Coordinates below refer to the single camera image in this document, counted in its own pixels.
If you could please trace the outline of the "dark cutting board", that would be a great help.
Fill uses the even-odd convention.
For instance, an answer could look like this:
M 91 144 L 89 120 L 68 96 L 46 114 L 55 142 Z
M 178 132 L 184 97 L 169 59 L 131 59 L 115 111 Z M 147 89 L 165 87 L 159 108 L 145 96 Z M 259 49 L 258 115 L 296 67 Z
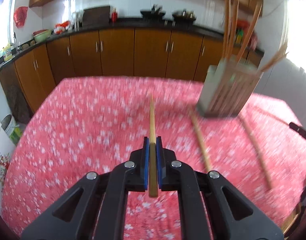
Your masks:
M 101 6 L 88 8 L 83 11 L 82 26 L 91 26 L 98 24 L 109 23 L 110 18 L 110 6 Z

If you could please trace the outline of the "brown lower kitchen cabinets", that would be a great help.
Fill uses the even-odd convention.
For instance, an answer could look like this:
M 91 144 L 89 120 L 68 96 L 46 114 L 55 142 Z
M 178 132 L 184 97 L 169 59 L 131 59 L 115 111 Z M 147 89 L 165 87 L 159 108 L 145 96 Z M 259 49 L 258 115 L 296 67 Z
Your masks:
M 126 22 L 53 36 L 0 65 L 0 82 L 22 94 L 31 112 L 63 79 L 140 76 L 204 81 L 222 54 L 221 33 L 195 25 Z

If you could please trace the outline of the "green basin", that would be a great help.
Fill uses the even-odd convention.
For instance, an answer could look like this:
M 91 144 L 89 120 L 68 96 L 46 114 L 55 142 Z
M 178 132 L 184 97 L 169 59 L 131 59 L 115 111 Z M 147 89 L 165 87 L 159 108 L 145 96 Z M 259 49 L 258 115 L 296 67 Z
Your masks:
M 43 42 L 52 35 L 51 29 L 45 29 L 35 32 L 33 39 L 36 43 Z

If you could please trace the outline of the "thin bamboo chopstick one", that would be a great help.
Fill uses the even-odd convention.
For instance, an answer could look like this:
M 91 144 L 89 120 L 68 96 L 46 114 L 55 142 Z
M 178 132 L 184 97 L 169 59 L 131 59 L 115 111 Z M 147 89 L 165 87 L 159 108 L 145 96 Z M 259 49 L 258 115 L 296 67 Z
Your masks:
M 272 57 L 272 59 L 270 59 L 270 61 L 263 66 L 262 69 L 266 69 L 271 67 L 274 63 L 276 63 L 280 58 L 282 58 L 285 54 L 286 54 L 286 49 L 288 46 L 288 42 L 285 41 L 279 48 L 279 50 L 274 54 L 274 56 Z

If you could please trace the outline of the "bamboo chopstick fifth row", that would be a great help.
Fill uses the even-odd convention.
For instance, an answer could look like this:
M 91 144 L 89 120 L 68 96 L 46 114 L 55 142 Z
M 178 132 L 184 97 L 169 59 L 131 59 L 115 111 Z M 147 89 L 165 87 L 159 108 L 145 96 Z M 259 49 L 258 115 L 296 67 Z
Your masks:
M 197 137 L 197 142 L 201 150 L 201 154 L 202 154 L 203 161 L 205 164 L 205 170 L 206 172 L 210 172 L 212 170 L 212 163 L 210 161 L 210 157 L 209 157 L 205 142 L 203 141 L 203 134 L 200 130 L 196 114 L 193 111 L 192 107 L 189 107 L 188 111 L 189 111 L 189 115 L 190 115 L 190 118 L 193 124 L 193 128 L 194 128 L 194 131 Z

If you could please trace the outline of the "thin bamboo chopstick two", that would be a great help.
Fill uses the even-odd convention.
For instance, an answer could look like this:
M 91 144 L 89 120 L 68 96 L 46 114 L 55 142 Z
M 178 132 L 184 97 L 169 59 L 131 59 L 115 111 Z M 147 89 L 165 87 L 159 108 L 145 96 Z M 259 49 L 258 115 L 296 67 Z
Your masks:
M 150 135 L 149 135 L 148 195 L 151 198 L 158 197 L 156 129 L 155 129 L 155 106 L 154 106 L 154 97 L 153 97 L 153 95 L 150 98 Z

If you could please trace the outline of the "yellow detergent bottle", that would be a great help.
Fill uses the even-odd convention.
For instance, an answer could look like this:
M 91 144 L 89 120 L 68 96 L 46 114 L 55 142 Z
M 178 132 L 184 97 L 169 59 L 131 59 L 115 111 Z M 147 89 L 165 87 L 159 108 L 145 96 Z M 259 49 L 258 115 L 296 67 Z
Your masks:
M 3 59 L 6 62 L 9 61 L 12 57 L 12 44 L 8 44 L 3 48 Z

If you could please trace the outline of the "window left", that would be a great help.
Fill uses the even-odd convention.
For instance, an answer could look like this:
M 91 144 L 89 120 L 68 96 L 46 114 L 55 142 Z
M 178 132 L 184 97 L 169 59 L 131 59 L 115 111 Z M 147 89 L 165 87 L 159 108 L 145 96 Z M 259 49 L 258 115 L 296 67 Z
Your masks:
M 13 13 L 15 0 L 3 0 L 0 3 L 0 52 L 13 42 Z

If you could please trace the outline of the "red bottle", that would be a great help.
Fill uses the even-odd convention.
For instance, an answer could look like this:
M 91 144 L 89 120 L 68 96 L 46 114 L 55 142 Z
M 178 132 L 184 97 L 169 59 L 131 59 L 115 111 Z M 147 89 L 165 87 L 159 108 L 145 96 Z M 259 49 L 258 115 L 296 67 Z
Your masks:
M 116 7 L 113 7 L 112 13 L 111 13 L 111 21 L 112 23 L 116 23 L 118 19 L 118 12 L 116 10 Z

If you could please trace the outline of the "perforated beige utensil holder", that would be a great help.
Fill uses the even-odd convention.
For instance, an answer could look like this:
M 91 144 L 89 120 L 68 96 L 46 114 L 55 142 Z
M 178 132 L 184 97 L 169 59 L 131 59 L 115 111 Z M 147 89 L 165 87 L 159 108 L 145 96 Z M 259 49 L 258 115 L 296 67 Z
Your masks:
M 196 109 L 205 118 L 237 116 L 255 90 L 263 72 L 247 60 L 221 59 L 209 66 Z

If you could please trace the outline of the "window right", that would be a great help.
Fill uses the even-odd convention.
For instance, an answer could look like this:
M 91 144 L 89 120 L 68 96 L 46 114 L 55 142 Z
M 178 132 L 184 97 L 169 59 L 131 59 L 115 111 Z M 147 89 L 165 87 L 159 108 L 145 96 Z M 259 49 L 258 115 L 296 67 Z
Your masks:
M 286 58 L 306 76 L 306 0 L 286 3 Z

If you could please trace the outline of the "red plastic bag hanging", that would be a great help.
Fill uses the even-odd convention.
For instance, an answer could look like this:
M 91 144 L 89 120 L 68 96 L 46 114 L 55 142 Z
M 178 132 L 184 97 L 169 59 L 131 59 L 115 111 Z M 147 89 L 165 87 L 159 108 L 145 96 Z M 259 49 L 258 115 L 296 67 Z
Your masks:
M 28 7 L 18 7 L 13 14 L 13 20 L 17 28 L 24 27 L 28 14 Z

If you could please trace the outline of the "black wok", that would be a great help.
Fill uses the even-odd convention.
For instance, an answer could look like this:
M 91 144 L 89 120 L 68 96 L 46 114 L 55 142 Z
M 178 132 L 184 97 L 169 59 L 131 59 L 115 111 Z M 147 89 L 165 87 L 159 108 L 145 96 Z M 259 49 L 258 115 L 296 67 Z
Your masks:
M 161 20 L 166 14 L 163 7 L 158 4 L 154 4 L 150 10 L 140 10 L 140 13 L 144 19 L 153 21 Z
M 174 11 L 172 13 L 174 21 L 180 24 L 193 24 L 196 21 L 196 16 L 193 11 L 186 9 Z

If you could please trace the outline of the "black wok right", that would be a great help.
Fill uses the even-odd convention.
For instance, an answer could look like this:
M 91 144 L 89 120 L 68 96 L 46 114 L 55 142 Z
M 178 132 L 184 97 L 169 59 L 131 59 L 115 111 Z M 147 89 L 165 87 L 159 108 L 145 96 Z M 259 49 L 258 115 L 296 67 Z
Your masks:
M 186 9 L 174 11 L 172 13 L 174 21 L 180 24 L 193 24 L 196 21 L 196 16 L 193 11 Z

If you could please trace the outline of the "black wok left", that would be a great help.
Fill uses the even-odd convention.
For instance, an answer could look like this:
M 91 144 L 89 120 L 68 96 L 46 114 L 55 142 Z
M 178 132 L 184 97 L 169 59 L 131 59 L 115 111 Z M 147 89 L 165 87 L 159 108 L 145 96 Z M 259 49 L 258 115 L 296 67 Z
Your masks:
M 154 4 L 150 10 L 140 10 L 140 13 L 144 19 L 153 21 L 161 20 L 166 14 L 163 7 L 158 4 Z

